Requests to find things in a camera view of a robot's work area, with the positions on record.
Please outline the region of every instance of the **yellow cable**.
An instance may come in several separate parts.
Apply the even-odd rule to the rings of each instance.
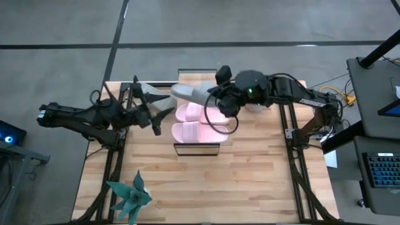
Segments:
[[[355,96],[349,96],[349,94],[352,93],[352,92],[354,91],[353,89],[352,89],[351,91],[349,91],[349,92],[347,93],[347,95],[343,94],[341,91],[339,91],[339,90],[337,90],[336,88],[331,87],[331,86],[323,86],[323,87],[321,87],[321,88],[319,89],[319,91],[322,91],[323,89],[330,89],[330,90],[333,90],[333,91],[335,91],[336,93],[340,94],[340,95],[342,96],[342,98],[347,102],[347,104],[348,104],[349,106],[352,106],[352,105],[354,104],[355,100],[356,100],[356,97],[355,97]]]

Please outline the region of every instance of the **gray floor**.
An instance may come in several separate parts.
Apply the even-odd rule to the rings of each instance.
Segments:
[[[0,0],[0,44],[112,43],[122,2]],[[399,21],[390,0],[130,0],[120,43],[378,41],[394,33]],[[228,64],[234,73],[287,72],[313,86],[347,73],[347,58],[365,56],[375,47],[119,49],[111,80],[127,81],[136,74],[142,81],[174,81],[178,69]],[[71,217],[88,142],[65,129],[40,127],[35,119],[39,106],[51,101],[88,106],[89,93],[103,80],[109,52],[0,50],[0,119],[28,132],[27,148],[51,155],[37,179],[27,179],[12,224],[61,223]],[[400,49],[387,56],[400,56]],[[342,89],[347,80],[344,76],[329,85]],[[359,120],[356,105],[344,112],[352,123]],[[356,181],[331,179],[342,219],[398,224],[398,217],[375,215],[355,205],[361,197]]]

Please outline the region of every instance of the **toy plant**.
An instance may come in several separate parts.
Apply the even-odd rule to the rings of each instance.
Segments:
[[[140,208],[153,200],[149,193],[144,190],[144,181],[140,176],[140,172],[137,171],[131,187],[119,182],[107,181],[107,184],[110,185],[112,191],[114,191],[117,196],[123,198],[120,203],[111,208],[113,210],[121,210],[117,219],[129,216],[129,225],[135,224]]]

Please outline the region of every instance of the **gray slipper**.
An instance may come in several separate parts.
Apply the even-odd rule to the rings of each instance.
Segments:
[[[141,87],[142,87],[143,93],[157,94],[157,95],[169,95],[169,93],[167,93],[165,91],[161,91],[161,90],[151,86],[150,84],[141,83]],[[151,104],[148,104],[148,106],[153,107],[159,111],[163,111],[163,110],[167,110],[169,108],[176,109],[177,104],[178,104],[178,101],[176,99],[174,99],[173,97],[169,97],[166,99],[155,101]]]
[[[171,94],[174,96],[190,101],[192,103],[197,103],[200,105],[205,105],[206,100],[210,93],[207,92],[208,89],[215,87],[215,84],[204,83],[202,85],[192,86],[187,84],[175,84],[171,88]],[[215,97],[211,97],[207,106],[215,107]]]

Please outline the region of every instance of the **wooden tabletop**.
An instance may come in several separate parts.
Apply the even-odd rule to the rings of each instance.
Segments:
[[[182,84],[206,81],[215,83],[214,74],[179,75]],[[108,86],[118,97],[120,82],[108,82]],[[308,106],[295,104],[295,111],[300,127],[313,117]],[[162,122],[161,136],[155,136],[150,127],[130,128],[120,182],[131,185],[140,170],[153,198],[149,207],[139,212],[138,223],[298,222],[278,105],[259,113],[242,108],[238,117],[239,129],[221,144],[218,156],[178,157],[171,134],[171,126],[177,122],[174,113]],[[227,125],[229,130],[234,126],[234,120]],[[99,148],[91,142],[87,153]],[[322,151],[311,147],[304,153],[312,190],[338,218]],[[72,219],[81,216],[97,196],[106,156],[107,150],[103,150],[86,161]],[[307,212],[304,193],[302,198]]]

